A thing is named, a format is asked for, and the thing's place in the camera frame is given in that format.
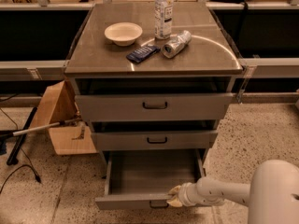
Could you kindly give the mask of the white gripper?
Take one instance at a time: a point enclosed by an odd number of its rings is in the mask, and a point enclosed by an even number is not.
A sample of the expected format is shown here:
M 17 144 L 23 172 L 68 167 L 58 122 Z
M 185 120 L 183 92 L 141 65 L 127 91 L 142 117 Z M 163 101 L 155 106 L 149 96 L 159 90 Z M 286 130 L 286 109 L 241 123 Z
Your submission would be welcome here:
M 195 206 L 199 204 L 199 195 L 195 183 L 184 183 L 177 185 L 168 191 L 169 195 L 178 193 L 178 198 L 172 198 L 166 202 L 172 207 Z

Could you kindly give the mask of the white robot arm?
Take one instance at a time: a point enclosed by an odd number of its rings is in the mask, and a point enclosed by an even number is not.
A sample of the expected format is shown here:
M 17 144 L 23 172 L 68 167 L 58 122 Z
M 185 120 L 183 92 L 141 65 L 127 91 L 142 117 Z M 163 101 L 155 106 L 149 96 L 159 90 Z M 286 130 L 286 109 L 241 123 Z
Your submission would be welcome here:
M 169 191 L 173 207 L 217 205 L 223 200 L 245 205 L 248 224 L 299 224 L 299 168 L 289 162 L 269 160 L 254 172 L 249 184 L 201 177 Z

